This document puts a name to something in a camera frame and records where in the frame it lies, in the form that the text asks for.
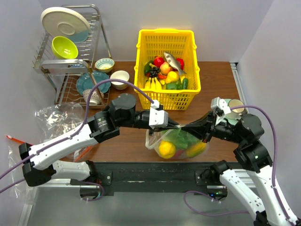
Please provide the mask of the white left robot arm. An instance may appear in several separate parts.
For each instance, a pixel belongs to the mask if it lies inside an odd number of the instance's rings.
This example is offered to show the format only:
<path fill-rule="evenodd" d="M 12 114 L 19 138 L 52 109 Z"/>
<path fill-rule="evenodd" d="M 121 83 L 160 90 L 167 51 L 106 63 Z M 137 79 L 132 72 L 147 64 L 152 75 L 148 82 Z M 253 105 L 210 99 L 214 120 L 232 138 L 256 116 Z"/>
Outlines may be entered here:
<path fill-rule="evenodd" d="M 154 132 L 179 127 L 157 100 L 148 110 L 136 111 L 135 107 L 136 98 L 123 93 L 74 130 L 39 145 L 20 145 L 19 153 L 24 161 L 23 176 L 27 185 L 34 187 L 52 179 L 63 178 L 83 181 L 87 185 L 99 183 L 100 177 L 92 161 L 67 162 L 61 158 L 118 136 L 121 127 Z"/>

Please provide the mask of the red toy dragon fruit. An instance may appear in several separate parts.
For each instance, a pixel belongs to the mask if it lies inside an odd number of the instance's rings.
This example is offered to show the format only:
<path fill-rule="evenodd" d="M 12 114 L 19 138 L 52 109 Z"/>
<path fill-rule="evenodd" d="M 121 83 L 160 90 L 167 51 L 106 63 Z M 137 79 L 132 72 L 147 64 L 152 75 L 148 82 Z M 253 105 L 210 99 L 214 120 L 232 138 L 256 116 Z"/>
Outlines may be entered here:
<path fill-rule="evenodd" d="M 174 156 L 173 156 L 173 159 L 180 159 L 181 158 L 181 155 L 185 153 L 185 150 L 178 150 Z"/>

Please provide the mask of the green toy lettuce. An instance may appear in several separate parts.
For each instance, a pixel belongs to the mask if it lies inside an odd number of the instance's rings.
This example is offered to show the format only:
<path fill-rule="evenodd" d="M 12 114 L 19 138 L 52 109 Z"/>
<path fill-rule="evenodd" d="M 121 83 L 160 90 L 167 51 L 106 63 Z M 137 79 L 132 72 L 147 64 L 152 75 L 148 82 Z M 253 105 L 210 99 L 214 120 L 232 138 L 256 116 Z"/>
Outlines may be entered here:
<path fill-rule="evenodd" d="M 172 130 L 166 137 L 166 139 L 173 143 L 176 149 L 187 149 L 193 144 L 197 143 L 199 139 L 193 135 L 182 130 Z"/>

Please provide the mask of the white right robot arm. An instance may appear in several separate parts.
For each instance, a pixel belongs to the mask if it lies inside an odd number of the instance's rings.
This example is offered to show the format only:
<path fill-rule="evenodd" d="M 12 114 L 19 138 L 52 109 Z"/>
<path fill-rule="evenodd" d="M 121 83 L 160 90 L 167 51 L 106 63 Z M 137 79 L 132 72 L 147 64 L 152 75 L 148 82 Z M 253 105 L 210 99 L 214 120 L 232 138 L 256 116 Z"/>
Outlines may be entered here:
<path fill-rule="evenodd" d="M 212 137 L 236 143 L 235 157 L 253 181 L 258 194 L 241 182 L 226 161 L 204 170 L 200 177 L 215 185 L 223 184 L 240 200 L 253 218 L 255 226 L 299 226 L 298 218 L 289 207 L 276 179 L 276 156 L 271 157 L 259 141 L 264 134 L 261 120 L 243 112 L 235 125 L 218 122 L 221 111 L 209 111 L 202 118 L 182 129 L 207 143 Z"/>

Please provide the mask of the dotted clear zip bag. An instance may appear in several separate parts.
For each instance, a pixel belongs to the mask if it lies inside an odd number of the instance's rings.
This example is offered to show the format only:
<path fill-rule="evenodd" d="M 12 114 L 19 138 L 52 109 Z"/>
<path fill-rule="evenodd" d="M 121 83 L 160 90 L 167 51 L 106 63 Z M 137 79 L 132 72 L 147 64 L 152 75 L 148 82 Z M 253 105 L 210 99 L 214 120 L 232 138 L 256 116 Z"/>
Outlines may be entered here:
<path fill-rule="evenodd" d="M 163 159 L 181 160 L 205 154 L 209 144 L 182 129 L 146 130 L 145 147 L 154 150 Z"/>

